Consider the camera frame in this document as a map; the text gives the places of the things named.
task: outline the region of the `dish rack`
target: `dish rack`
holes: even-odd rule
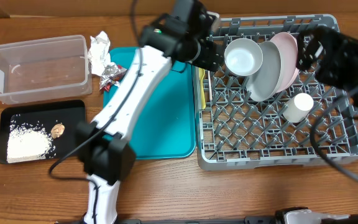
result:
[[[221,27],[208,38],[222,45],[248,38],[256,42],[270,40],[279,32],[296,37],[301,30],[328,26],[339,31],[332,15],[242,17],[221,19]],[[305,44],[310,37],[305,37]],[[309,132],[316,118],[342,90],[324,86],[314,78],[318,66],[300,72],[293,85],[256,102],[246,90],[249,78],[231,75],[223,66],[211,73],[213,100],[209,101],[208,80],[203,80],[206,108],[201,109],[198,69],[193,77],[197,114],[198,164],[204,170],[253,169],[260,166],[305,165],[326,163],[311,147]],[[293,124],[282,113],[285,103],[298,93],[307,93],[314,106],[306,119]],[[343,118],[339,111],[358,115],[349,101],[341,103],[324,117],[318,126],[317,143],[328,157],[340,164],[358,159],[358,121]]]

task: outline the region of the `tray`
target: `tray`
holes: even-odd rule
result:
[[[111,61],[129,68],[136,47],[110,51]],[[180,71],[185,64],[176,63]],[[196,121],[193,93],[193,67],[183,73],[171,71],[157,86],[134,128],[130,145],[137,159],[171,159],[189,156],[196,147]],[[117,87],[104,93],[103,106]]]
[[[30,126],[42,126],[47,133],[59,123],[65,126],[65,130],[59,138],[52,141],[52,148],[45,155],[45,159],[59,158],[76,147],[75,128],[78,122],[85,121],[85,104],[81,100],[60,101],[39,105],[18,106],[6,108],[1,113],[0,121],[0,163],[8,164],[7,142],[11,132],[11,124]]]
[[[316,26],[328,26],[339,31],[332,15],[242,17],[222,19],[221,27],[209,39],[223,44],[248,38],[256,42],[270,40],[279,32],[296,37],[299,31]],[[305,44],[310,37],[305,37]],[[197,99],[199,119],[198,164],[205,170],[253,169],[260,166],[325,165],[310,145],[309,131],[318,114],[328,107],[342,90],[324,86],[314,79],[318,65],[301,72],[286,91],[263,101],[252,101],[246,90],[248,78],[235,77],[224,68],[213,74],[213,101],[201,110]],[[195,96],[199,96],[200,80],[195,78]],[[208,80],[203,80],[208,94]],[[298,93],[314,99],[311,113],[299,124],[287,122],[282,107]],[[349,102],[339,105],[339,111],[358,115],[358,108]],[[340,164],[358,159],[358,121],[344,119],[337,111],[330,112],[318,127],[320,148]]]

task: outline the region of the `pink plate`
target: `pink plate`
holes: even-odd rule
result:
[[[280,51],[280,56],[283,60],[282,65],[284,66],[282,69],[283,74],[281,74],[283,80],[280,88],[277,90],[278,93],[290,87],[298,75],[299,70],[296,68],[298,46],[296,39],[287,32],[276,34],[270,41],[273,42],[277,46],[278,51]]]

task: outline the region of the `teal tray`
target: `teal tray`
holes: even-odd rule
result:
[[[136,47],[110,51],[111,61],[129,68]],[[184,63],[176,62],[180,71]],[[193,93],[193,67],[183,73],[171,71],[156,87],[135,125],[130,141],[137,159],[171,159],[189,156],[196,147],[196,122]],[[104,93],[103,106],[112,98],[116,86]]]

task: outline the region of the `bowl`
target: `bowl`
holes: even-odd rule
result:
[[[278,93],[290,87],[298,75],[299,70],[296,68],[298,46],[296,39],[287,32],[276,34],[270,41],[277,46],[283,60],[283,80],[277,90]]]
[[[249,77],[247,91],[251,91],[250,98],[260,102],[269,99],[281,85],[283,76],[282,60],[277,46],[265,41],[259,44],[263,53],[263,64],[260,69]]]
[[[224,63],[231,73],[249,76],[259,70],[263,53],[253,40],[240,38],[232,41],[224,51]]]

